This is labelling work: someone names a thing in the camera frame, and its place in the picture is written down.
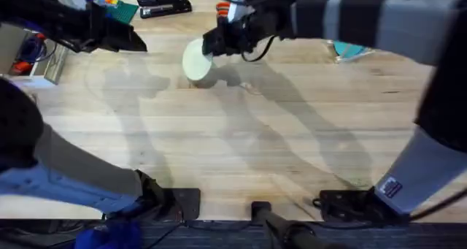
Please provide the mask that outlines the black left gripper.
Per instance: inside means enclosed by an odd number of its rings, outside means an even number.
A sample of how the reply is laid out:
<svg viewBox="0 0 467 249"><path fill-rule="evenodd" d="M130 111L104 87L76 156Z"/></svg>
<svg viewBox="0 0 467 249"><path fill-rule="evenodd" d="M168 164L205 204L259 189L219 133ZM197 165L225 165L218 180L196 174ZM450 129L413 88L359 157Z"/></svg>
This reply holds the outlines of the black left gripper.
<svg viewBox="0 0 467 249"><path fill-rule="evenodd" d="M91 53L96 49L112 52L147 52L145 42L135 32L134 27L109 18L103 7L87 3L85 9L78 12L80 22L73 43L79 52Z"/></svg>

